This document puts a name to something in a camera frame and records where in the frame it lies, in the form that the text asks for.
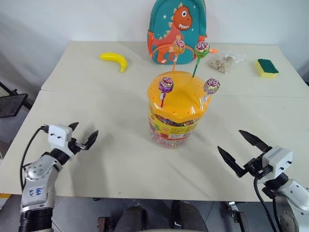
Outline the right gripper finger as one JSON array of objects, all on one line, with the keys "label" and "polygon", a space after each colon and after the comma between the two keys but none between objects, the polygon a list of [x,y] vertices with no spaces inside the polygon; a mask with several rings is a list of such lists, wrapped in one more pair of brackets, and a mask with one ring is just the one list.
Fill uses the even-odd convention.
[{"label": "right gripper finger", "polygon": [[242,169],[228,152],[219,146],[217,146],[217,149],[225,163],[236,173],[237,177],[241,178],[247,173],[247,170]]},{"label": "right gripper finger", "polygon": [[270,150],[270,146],[268,146],[266,143],[264,143],[260,138],[257,136],[244,131],[239,130],[240,134],[244,137],[244,139],[249,142],[252,146],[257,147],[260,151],[266,153]]}]

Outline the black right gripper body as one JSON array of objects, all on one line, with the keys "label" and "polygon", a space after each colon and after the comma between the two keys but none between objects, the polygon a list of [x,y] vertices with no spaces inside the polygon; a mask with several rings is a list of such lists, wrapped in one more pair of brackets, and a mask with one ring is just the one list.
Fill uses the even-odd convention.
[{"label": "black right gripper body", "polygon": [[266,166],[263,166],[262,156],[251,159],[243,167],[247,172],[249,172],[253,177],[256,177],[257,179],[262,179],[271,172],[270,165],[267,164]]}]

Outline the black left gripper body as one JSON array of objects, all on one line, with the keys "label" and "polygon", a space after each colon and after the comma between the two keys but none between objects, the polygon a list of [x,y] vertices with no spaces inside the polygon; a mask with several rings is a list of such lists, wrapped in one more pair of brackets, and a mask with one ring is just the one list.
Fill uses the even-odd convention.
[{"label": "black left gripper body", "polygon": [[73,159],[74,156],[81,150],[87,150],[87,146],[78,143],[75,138],[71,138],[71,140],[68,142],[65,153],[69,156],[69,159]]}]

